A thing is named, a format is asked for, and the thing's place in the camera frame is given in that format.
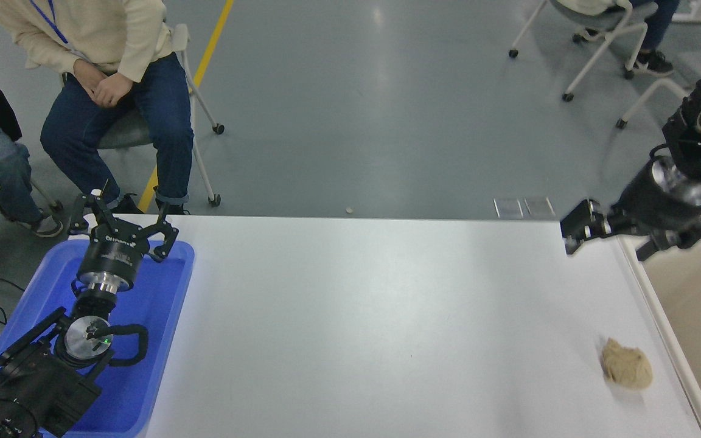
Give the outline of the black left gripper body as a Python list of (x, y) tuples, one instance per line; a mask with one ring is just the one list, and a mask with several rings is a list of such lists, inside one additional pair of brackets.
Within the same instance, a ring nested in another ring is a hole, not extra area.
[(90, 233), (89, 246), (76, 278), (84, 285), (108, 283), (132, 289), (147, 252), (147, 239), (136, 224), (98, 224)]

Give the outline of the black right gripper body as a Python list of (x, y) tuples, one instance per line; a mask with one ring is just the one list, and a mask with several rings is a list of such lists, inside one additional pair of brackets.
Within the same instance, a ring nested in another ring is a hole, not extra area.
[(701, 223), (701, 183), (663, 173), (639, 173), (611, 207), (644, 234), (654, 230), (681, 232)]

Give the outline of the person's left hand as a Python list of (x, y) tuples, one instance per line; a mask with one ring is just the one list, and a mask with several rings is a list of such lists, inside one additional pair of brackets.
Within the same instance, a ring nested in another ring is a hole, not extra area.
[(114, 108), (133, 89), (133, 84), (122, 73), (114, 73), (97, 84), (92, 99), (101, 108)]

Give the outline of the person's right hand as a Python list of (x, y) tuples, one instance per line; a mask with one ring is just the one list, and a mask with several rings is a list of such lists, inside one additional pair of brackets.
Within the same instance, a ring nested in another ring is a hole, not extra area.
[(73, 75), (92, 100), (96, 99), (96, 89), (99, 84), (108, 78), (104, 72), (82, 58), (75, 59)]

